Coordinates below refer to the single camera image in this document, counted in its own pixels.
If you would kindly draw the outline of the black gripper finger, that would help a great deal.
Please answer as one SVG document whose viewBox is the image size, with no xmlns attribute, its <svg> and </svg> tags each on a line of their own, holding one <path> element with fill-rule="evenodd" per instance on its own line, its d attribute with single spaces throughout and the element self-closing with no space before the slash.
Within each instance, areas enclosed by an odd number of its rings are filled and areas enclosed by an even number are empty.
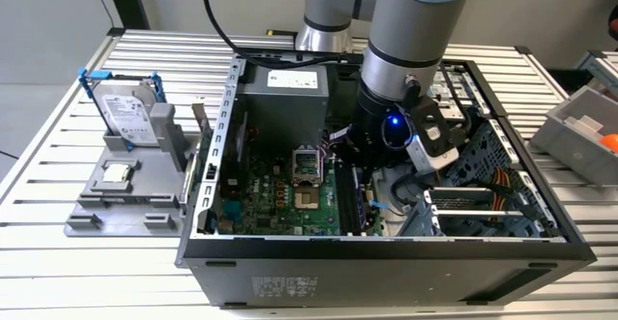
<svg viewBox="0 0 618 320">
<path fill-rule="evenodd" d="M 374 170 L 374 150 L 372 137 L 358 125 L 348 125 L 333 133 L 332 151 L 346 166 L 360 171 L 358 182 L 366 185 Z"/>
</svg>

